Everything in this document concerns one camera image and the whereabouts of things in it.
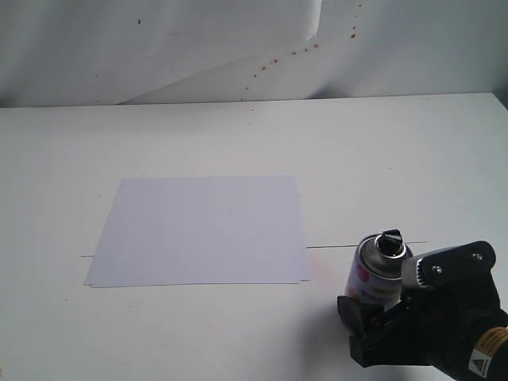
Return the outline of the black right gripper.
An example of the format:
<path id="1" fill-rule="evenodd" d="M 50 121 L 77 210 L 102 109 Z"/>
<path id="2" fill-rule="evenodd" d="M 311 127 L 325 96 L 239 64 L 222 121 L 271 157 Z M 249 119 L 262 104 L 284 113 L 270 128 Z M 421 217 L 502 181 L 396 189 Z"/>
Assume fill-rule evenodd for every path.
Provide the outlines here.
<path id="1" fill-rule="evenodd" d="M 389 310 L 338 296 L 337 311 L 351 332 L 350 356 L 364 368 L 432 366 L 454 380 L 507 378 L 507 313 L 491 277 L 405 288 Z"/>

